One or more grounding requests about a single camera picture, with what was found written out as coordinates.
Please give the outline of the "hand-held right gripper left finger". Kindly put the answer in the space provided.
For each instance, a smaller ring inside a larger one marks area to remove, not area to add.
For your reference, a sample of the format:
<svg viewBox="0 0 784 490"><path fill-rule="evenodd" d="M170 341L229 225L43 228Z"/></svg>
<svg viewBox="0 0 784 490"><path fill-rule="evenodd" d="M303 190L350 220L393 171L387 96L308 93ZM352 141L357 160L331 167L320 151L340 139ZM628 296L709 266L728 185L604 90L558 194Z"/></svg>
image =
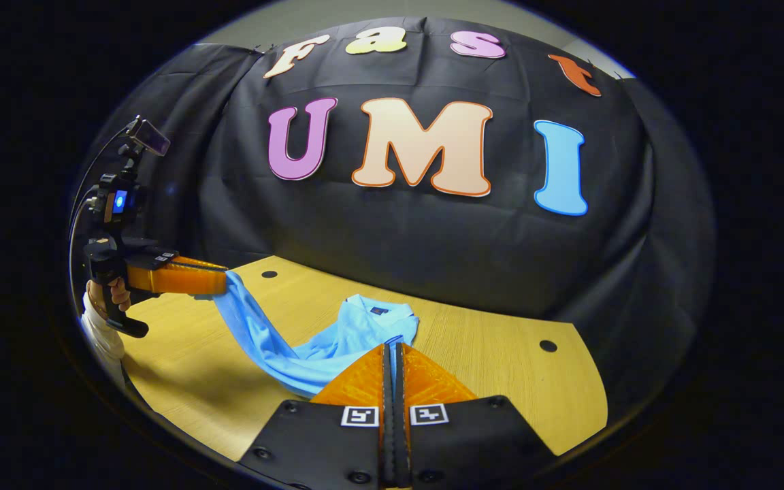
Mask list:
<svg viewBox="0 0 784 490"><path fill-rule="evenodd" d="M392 354L380 344L311 402L285 400L239 464L299 489L385 489L394 465Z"/></svg>

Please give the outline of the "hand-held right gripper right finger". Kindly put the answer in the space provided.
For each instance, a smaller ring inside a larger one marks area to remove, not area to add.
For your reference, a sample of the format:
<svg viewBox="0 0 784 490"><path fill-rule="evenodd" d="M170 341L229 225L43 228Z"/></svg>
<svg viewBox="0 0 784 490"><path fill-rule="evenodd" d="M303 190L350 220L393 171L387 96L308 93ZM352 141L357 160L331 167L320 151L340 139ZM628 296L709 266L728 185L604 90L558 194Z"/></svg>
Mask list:
<svg viewBox="0 0 784 490"><path fill-rule="evenodd" d="M438 394L449 387L445 370L403 342L392 345L392 485L414 489L506 489L546 472L556 457L505 396Z"/></svg>

